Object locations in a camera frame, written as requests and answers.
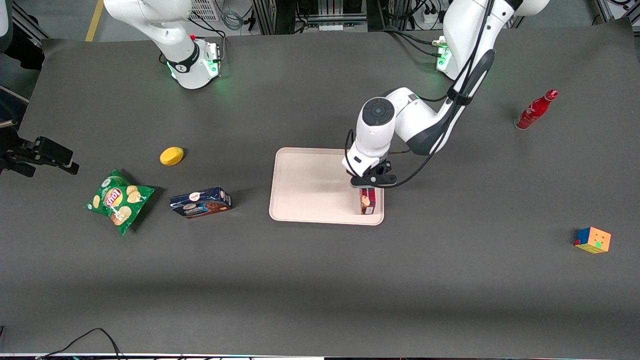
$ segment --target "bottle cap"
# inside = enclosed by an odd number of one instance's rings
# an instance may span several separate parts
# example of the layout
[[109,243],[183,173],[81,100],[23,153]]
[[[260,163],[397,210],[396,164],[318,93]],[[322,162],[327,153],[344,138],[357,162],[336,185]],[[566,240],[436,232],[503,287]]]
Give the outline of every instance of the bottle cap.
[[554,100],[556,97],[558,97],[558,92],[555,90],[549,90],[547,92],[547,94],[545,95],[545,97],[547,98],[547,100],[551,101]]

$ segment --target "snack box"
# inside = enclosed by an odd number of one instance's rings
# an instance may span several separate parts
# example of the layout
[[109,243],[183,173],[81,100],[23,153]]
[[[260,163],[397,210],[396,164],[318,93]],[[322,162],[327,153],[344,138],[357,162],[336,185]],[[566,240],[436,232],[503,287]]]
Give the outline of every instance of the snack box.
[[376,189],[360,189],[360,209],[363,215],[371,215],[376,209]]
[[171,210],[186,218],[196,218],[230,210],[231,196],[218,186],[199,192],[172,196],[169,206],[171,206]]

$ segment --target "red box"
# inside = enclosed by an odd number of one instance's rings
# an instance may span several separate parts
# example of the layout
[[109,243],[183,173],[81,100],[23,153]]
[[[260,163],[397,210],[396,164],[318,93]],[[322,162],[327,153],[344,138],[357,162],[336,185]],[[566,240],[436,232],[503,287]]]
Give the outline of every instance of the red box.
[[360,189],[360,208],[363,215],[371,215],[376,209],[376,189]]

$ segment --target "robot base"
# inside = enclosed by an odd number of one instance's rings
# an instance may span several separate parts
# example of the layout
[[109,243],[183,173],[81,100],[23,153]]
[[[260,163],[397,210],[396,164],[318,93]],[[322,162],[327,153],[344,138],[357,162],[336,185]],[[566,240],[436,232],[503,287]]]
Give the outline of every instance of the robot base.
[[218,46],[202,39],[196,39],[194,42],[200,48],[200,57],[188,72],[180,72],[179,69],[174,69],[167,64],[171,70],[171,76],[180,86],[187,89],[202,88],[220,74]]

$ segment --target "yellow sponge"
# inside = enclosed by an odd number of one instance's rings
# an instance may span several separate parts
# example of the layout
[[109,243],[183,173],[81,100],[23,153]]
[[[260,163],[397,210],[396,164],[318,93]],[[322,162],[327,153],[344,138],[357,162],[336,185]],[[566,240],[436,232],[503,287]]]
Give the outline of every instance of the yellow sponge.
[[184,150],[181,147],[170,147],[160,154],[160,162],[168,167],[179,163],[184,156]]

